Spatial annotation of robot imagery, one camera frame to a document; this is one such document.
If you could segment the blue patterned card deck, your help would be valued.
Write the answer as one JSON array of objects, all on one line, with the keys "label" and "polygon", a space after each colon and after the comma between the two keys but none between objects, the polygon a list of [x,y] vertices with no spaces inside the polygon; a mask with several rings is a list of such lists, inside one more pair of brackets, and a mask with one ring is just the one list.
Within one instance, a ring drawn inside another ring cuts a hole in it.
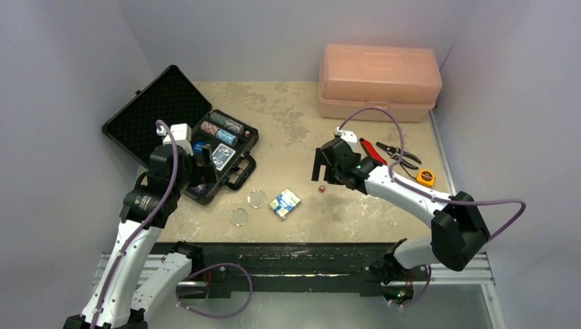
[{"label": "blue patterned card deck", "polygon": [[212,163],[217,171],[222,171],[228,162],[236,155],[236,151],[230,146],[220,143],[212,152]]}]

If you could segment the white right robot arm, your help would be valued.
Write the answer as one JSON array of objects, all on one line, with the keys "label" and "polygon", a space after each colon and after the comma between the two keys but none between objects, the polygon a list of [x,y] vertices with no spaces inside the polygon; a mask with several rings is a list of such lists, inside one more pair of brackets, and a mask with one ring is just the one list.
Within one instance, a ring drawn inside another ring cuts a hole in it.
[{"label": "white right robot arm", "polygon": [[440,263],[462,271],[491,240],[491,234],[473,198],[464,192],[449,195],[426,188],[393,173],[380,161],[352,150],[336,137],[315,151],[312,180],[343,185],[390,202],[422,221],[430,236],[416,241],[402,239],[369,270],[384,283],[404,278],[420,265]]}]

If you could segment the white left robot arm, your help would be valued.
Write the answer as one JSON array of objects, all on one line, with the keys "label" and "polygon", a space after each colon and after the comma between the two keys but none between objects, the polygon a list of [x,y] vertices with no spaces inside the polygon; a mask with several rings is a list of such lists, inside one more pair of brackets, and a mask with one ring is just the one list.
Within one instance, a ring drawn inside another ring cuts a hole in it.
[{"label": "white left robot arm", "polygon": [[152,277],[138,284],[150,251],[176,210],[185,188],[214,175],[210,151],[203,163],[190,142],[161,145],[149,157],[147,172],[123,200],[114,249],[89,303],[70,316],[65,328],[147,328],[149,318],[179,280],[196,280],[204,271],[200,246],[177,242]]}]

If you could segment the black poker set case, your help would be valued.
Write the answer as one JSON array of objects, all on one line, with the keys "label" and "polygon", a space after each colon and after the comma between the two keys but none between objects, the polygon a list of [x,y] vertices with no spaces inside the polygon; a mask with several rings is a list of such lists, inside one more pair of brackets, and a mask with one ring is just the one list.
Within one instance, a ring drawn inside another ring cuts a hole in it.
[{"label": "black poker set case", "polygon": [[214,199],[222,187],[237,191],[246,183],[256,168],[250,151],[259,139],[259,132],[250,124],[213,108],[177,66],[168,66],[152,83],[137,91],[131,101],[102,125],[101,131],[146,168],[151,152],[161,144],[160,137],[153,130],[158,119],[167,125],[188,124],[192,132],[190,146],[204,141],[213,152],[220,143],[225,144],[200,129],[200,125],[208,121],[225,130],[222,125],[209,119],[214,111],[241,123],[245,131],[251,132],[251,136],[245,137],[245,131],[241,135],[232,133],[238,137],[237,144],[230,146],[236,155],[222,171],[217,171],[217,182],[205,188],[198,185],[186,189],[188,197],[205,205]]}]

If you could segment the blue dealer button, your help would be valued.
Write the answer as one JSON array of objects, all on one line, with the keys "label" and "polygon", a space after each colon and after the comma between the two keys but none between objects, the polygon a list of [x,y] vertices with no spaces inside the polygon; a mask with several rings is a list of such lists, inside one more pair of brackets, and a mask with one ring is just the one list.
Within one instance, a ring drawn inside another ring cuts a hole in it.
[{"label": "blue dealer button", "polygon": [[192,144],[192,149],[194,154],[202,154],[204,147],[207,145],[204,141],[197,141]]}]

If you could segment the blue chip stack lower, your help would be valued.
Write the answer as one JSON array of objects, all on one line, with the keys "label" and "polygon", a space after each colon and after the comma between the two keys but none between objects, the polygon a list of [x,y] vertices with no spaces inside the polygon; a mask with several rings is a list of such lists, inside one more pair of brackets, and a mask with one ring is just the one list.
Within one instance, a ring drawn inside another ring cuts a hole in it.
[{"label": "blue chip stack lower", "polygon": [[235,146],[238,142],[238,137],[224,129],[218,129],[215,137],[229,146]]}]

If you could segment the blue striped card deck box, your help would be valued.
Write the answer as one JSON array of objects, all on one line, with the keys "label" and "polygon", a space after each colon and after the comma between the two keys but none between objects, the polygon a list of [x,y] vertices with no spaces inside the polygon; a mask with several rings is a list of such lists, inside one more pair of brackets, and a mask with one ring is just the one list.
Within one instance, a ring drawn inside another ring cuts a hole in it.
[{"label": "blue striped card deck box", "polygon": [[284,220],[300,203],[301,198],[287,188],[269,203],[269,208],[279,219]]}]

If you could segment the clear round disc lower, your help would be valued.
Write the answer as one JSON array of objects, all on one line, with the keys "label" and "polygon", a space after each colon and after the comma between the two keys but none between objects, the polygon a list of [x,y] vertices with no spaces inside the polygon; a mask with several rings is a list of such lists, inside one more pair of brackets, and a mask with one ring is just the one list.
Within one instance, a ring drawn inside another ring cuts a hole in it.
[{"label": "clear round disc lower", "polygon": [[233,225],[240,227],[248,222],[248,213],[244,208],[237,208],[232,211],[230,221]]}]

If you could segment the clear round disc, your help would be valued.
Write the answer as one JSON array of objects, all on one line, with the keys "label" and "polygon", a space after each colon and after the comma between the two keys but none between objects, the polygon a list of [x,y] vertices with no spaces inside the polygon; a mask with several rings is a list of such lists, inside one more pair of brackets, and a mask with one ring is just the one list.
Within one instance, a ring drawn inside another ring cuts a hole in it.
[{"label": "clear round disc", "polygon": [[240,227],[248,222],[248,213],[244,208],[237,208],[232,211],[230,221],[233,225]]},{"label": "clear round disc", "polygon": [[255,209],[263,207],[267,202],[266,193],[262,190],[253,190],[247,197],[247,203]]}]

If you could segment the clear round disc upper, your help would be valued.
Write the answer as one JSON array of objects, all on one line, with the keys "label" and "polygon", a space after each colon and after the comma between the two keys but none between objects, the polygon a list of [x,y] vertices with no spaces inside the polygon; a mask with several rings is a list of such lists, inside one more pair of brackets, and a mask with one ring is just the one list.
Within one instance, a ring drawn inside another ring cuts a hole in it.
[{"label": "clear round disc upper", "polygon": [[247,197],[247,203],[255,209],[263,207],[267,202],[266,193],[262,190],[253,190]]}]

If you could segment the yellow tape measure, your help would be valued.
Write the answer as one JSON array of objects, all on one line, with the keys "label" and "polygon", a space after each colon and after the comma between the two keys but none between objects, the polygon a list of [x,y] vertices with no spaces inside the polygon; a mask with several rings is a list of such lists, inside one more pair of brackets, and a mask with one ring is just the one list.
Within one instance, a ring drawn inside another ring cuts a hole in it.
[{"label": "yellow tape measure", "polygon": [[428,188],[432,188],[435,183],[435,175],[429,169],[420,169],[416,175],[416,181]]}]

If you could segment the pink plastic toolbox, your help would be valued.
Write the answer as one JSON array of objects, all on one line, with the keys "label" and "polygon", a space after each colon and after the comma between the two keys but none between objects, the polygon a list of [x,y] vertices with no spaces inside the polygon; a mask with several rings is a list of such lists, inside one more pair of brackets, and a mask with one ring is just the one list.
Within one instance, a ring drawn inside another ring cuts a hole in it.
[{"label": "pink plastic toolbox", "polygon": [[319,114],[330,119],[417,123],[431,111],[443,81],[429,48],[326,45],[319,67]]}]

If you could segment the red handled tool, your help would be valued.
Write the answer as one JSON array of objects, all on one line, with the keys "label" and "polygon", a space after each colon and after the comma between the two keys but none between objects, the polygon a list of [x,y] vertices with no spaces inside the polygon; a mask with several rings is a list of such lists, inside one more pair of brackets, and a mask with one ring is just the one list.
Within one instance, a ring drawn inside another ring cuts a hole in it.
[{"label": "red handled tool", "polygon": [[387,165],[387,161],[385,161],[385,159],[383,159],[383,157],[379,155],[379,153],[375,150],[375,148],[369,141],[367,141],[364,138],[359,138],[359,143],[364,152],[366,153],[366,155],[368,155],[368,157],[381,163],[382,165]]}]

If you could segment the black handled pliers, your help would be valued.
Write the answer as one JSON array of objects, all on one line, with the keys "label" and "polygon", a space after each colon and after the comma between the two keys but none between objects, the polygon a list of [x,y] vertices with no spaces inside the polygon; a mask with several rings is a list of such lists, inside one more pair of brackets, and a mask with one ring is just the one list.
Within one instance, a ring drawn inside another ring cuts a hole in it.
[{"label": "black handled pliers", "polygon": [[398,160],[400,156],[403,155],[403,159],[401,160],[400,165],[404,168],[417,170],[419,169],[419,167],[415,165],[415,163],[417,163],[418,165],[422,164],[422,161],[419,159],[418,156],[408,151],[402,151],[399,147],[386,145],[381,142],[376,142],[375,145],[382,151],[385,151],[389,155],[389,157],[393,160]]}]

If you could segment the black table edge rail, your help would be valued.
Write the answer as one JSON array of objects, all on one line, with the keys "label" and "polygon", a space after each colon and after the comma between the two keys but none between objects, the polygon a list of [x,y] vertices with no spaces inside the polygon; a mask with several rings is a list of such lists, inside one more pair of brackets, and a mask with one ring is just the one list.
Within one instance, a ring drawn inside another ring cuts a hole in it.
[{"label": "black table edge rail", "polygon": [[194,271],[178,284],[180,295],[229,298],[233,292],[356,293],[408,300],[428,276],[427,267],[396,269],[386,261],[391,243],[196,243]]}]

